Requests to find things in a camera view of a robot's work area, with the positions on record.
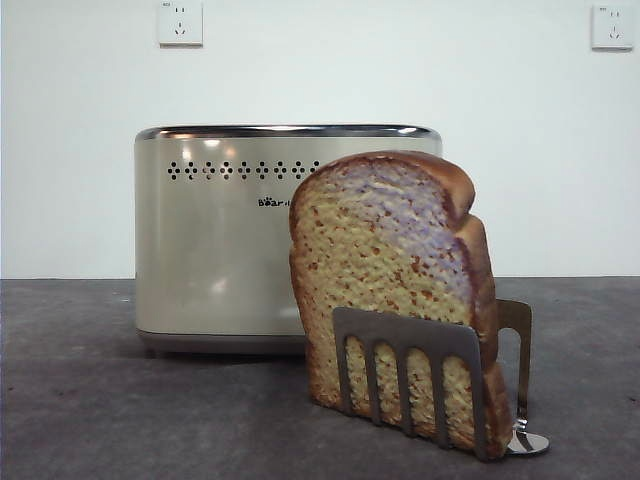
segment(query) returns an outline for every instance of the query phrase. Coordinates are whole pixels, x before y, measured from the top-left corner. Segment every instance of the bread crust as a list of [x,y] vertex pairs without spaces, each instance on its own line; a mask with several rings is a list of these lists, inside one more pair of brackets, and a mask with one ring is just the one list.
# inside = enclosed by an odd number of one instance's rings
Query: bread crust
[[[402,163],[410,169],[417,168],[440,185],[444,193],[443,207],[447,213],[447,227],[455,237],[460,250],[464,254],[465,268],[469,274],[472,292],[472,311],[470,325],[477,331],[484,376],[484,399],[486,418],[489,425],[488,455],[491,458],[504,454],[506,443],[511,438],[511,415],[508,409],[504,380],[499,366],[495,363],[498,350],[498,318],[497,303],[495,298],[495,284],[491,272],[486,233],[482,222],[469,214],[469,209],[475,198],[473,183],[466,173],[456,165],[439,157],[423,152],[406,151],[382,151],[366,154],[352,155],[319,168],[309,176],[296,190],[290,209],[289,226],[293,246],[290,252],[291,278],[294,294],[298,301],[300,315],[307,334],[310,326],[307,319],[311,312],[309,305],[312,301],[305,295],[300,284],[300,275],[296,266],[296,245],[299,245],[300,231],[297,226],[302,212],[298,211],[300,199],[304,198],[309,189],[313,188],[315,179],[323,175],[329,175],[332,171],[348,168],[354,165],[371,165],[373,162]],[[310,394],[317,403],[341,408],[338,395],[328,395],[314,379],[320,378],[322,365],[314,359],[316,351],[313,342],[307,342],[307,366],[310,376]],[[368,415],[368,405],[364,411],[359,412]],[[433,435],[430,431],[418,431],[427,436]],[[454,438],[454,444],[460,448],[473,448],[473,438]]]

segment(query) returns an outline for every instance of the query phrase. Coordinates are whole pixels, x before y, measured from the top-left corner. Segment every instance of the brand logo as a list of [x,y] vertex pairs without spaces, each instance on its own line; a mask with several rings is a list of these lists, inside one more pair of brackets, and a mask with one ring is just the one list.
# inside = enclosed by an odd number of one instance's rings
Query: brand logo
[[258,199],[259,207],[288,207],[289,205],[291,205],[291,200],[274,200],[271,197]]

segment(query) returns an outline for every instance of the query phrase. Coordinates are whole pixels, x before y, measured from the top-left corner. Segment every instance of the stainless steel toaster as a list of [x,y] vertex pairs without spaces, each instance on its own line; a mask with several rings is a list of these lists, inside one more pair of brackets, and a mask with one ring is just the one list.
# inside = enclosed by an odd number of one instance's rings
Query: stainless steel toaster
[[345,155],[441,154],[399,125],[179,126],[135,141],[136,327],[158,351],[302,353],[288,211],[300,182]]

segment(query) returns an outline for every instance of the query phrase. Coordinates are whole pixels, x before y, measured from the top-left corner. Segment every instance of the bread crumb texture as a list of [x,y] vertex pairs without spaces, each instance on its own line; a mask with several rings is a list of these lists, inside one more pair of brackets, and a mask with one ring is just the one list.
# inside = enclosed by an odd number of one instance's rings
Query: bread crumb texture
[[[428,170],[387,156],[334,162],[299,187],[291,210],[292,280],[308,338],[310,391],[318,403],[341,408],[335,307],[473,325],[480,307],[450,202]],[[362,345],[349,338],[346,349],[354,412],[370,416]],[[379,344],[375,359],[382,420],[399,425],[394,352]],[[415,431],[432,437],[429,360],[413,349],[407,366]],[[473,448],[469,372],[453,357],[445,360],[443,372],[449,437],[460,448]],[[490,418],[486,431],[495,442]]]

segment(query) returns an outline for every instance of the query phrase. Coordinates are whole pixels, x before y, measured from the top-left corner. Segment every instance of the metal stand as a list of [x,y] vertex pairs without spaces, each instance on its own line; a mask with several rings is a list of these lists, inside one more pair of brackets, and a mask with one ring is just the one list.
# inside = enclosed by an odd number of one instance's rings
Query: metal stand
[[529,394],[529,368],[531,366],[531,307],[513,300],[498,300],[498,329],[511,328],[520,336],[520,362],[518,373],[518,402],[513,437],[508,445],[512,455],[534,455],[549,449],[549,440],[526,431],[527,398]]
[[[524,303],[507,300],[499,300],[498,306],[500,328],[513,328],[520,334],[521,338],[518,421],[514,425],[514,438],[509,444],[509,453],[540,453],[548,448],[548,440],[524,431],[527,423],[531,309]],[[356,337],[364,347],[371,419],[374,424],[380,425],[382,423],[375,366],[375,347],[378,343],[384,342],[393,349],[396,357],[398,390],[402,411],[401,426],[406,435],[414,435],[406,361],[411,348],[422,350],[429,358],[436,420],[435,440],[437,444],[441,448],[450,446],[446,426],[442,375],[442,365],[448,356],[457,356],[466,363],[471,379],[474,425],[485,425],[480,345],[477,334],[471,327],[429,321],[422,318],[398,318],[397,315],[391,313],[369,312],[346,307],[334,309],[333,326],[340,375],[342,410],[347,415],[352,415],[353,409],[347,368],[346,340],[348,337]],[[487,460],[486,443],[485,428],[475,428],[474,451],[476,456],[483,461]]]

